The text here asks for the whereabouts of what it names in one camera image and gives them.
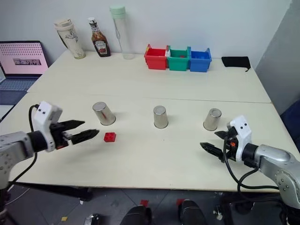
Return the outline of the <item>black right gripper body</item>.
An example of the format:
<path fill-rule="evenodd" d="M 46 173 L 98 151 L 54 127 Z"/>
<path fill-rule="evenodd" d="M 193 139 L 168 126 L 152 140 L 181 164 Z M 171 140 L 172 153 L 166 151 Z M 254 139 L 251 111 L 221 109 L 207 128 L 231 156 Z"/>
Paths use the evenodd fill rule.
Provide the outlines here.
<path fill-rule="evenodd" d="M 224 140 L 224 143 L 226 143 L 226 156 L 227 159 L 231 159 L 233 161 L 236 161 L 236 152 L 238 148 L 238 140 L 237 140 L 237 131 L 234 127 L 231 127 L 228 129 L 229 138 L 228 140 Z"/>

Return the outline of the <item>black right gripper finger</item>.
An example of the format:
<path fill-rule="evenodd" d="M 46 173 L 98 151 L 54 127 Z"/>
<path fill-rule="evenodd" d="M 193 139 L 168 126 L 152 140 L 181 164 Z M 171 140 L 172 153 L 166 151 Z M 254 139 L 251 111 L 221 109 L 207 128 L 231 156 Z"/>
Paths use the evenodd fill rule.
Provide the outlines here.
<path fill-rule="evenodd" d="M 213 144 L 210 144 L 208 142 L 201 142 L 200 146 L 209 154 L 216 156 L 219 160 L 224 160 L 223 151 L 215 147 Z"/>
<path fill-rule="evenodd" d="M 217 131 L 214 133 L 216 136 L 218 136 L 219 138 L 221 138 L 222 140 L 228 140 L 229 138 L 229 133 L 228 131 Z"/>

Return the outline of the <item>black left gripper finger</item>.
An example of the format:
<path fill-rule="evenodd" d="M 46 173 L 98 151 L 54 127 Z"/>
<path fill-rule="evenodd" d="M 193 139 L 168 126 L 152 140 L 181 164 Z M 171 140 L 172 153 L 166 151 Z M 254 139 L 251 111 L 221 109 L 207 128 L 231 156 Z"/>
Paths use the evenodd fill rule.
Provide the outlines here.
<path fill-rule="evenodd" d="M 63 131 L 67 131 L 67 130 L 75 129 L 84 123 L 85 122 L 81 120 L 67 120 L 61 122 L 61 125 L 63 126 Z"/>
<path fill-rule="evenodd" d="M 85 130 L 76 135 L 73 135 L 71 137 L 71 142 L 72 142 L 72 144 L 78 144 L 78 143 L 81 143 L 86 140 L 94 138 L 98 133 L 99 133 L 99 130 L 97 130 L 97 129 Z"/>

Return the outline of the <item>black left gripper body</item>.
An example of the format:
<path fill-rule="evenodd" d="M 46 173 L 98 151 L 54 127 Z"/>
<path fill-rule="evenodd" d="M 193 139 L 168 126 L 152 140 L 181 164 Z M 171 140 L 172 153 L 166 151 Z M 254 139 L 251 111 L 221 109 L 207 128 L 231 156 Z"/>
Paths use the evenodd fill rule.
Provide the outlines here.
<path fill-rule="evenodd" d="M 68 141 L 72 139 L 72 135 L 67 132 L 68 130 L 70 130 L 69 122 L 59 122 L 50 125 L 50 132 L 56 150 L 68 146 Z"/>

